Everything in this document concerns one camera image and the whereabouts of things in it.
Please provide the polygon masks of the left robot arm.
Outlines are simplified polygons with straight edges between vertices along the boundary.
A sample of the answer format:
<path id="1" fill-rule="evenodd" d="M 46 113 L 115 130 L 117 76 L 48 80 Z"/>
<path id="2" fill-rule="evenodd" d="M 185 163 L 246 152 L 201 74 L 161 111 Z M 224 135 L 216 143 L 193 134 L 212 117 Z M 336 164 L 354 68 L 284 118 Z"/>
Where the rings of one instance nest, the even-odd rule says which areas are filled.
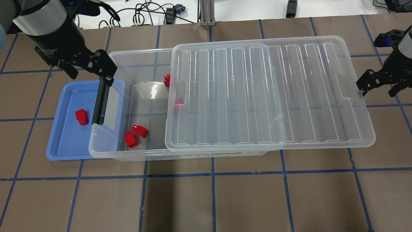
<path id="1" fill-rule="evenodd" d="M 14 24 L 36 44 L 35 51 L 47 65 L 58 67 L 72 79 L 78 76 L 80 67 L 111 86 L 117 66 L 106 51 L 92 52 L 86 47 L 74 22 L 78 14 L 99 15 L 101 7 L 119 20 L 114 9 L 100 0 L 2 0 L 1 49 Z"/>

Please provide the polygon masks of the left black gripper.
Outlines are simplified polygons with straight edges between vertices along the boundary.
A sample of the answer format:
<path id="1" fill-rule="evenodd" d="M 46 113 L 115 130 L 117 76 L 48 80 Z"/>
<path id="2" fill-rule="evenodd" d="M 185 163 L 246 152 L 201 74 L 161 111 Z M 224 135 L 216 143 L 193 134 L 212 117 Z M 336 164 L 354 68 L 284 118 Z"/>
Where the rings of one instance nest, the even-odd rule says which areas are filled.
<path id="1" fill-rule="evenodd" d="M 51 67 L 57 66 L 72 80 L 76 67 L 99 76 L 111 87 L 117 66 L 105 50 L 87 48 L 76 15 L 97 15 L 94 0 L 30 0 L 27 2 L 27 36 L 36 44 L 35 51 Z"/>

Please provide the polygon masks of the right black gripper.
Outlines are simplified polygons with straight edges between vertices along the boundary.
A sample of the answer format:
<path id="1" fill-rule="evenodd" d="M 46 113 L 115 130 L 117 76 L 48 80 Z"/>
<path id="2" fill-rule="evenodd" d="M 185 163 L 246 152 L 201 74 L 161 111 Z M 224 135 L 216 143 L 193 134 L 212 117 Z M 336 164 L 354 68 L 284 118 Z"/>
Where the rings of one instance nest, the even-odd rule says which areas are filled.
<path id="1" fill-rule="evenodd" d="M 393 51 L 379 71 L 368 69 L 356 81 L 362 96 L 383 85 L 393 85 L 388 91 L 390 97 L 395 97 L 405 88 L 411 88 L 411 29 L 393 29 L 381 33 L 375 38 L 374 46 L 391 47 Z"/>

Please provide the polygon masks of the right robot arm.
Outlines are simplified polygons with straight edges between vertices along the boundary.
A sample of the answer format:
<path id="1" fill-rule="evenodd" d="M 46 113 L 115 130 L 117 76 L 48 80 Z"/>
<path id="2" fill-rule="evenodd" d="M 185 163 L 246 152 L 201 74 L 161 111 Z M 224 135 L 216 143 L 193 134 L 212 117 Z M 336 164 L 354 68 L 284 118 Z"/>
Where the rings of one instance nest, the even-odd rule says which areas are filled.
<path id="1" fill-rule="evenodd" d="M 379 34 L 375 47 L 391 47 L 392 52 L 379 71 L 368 69 L 356 81 L 356 85 L 365 96 L 369 91 L 383 85 L 393 85 L 388 94 L 395 97 L 400 91 L 412 87 L 412 35 L 411 27 L 407 30 L 393 29 Z"/>

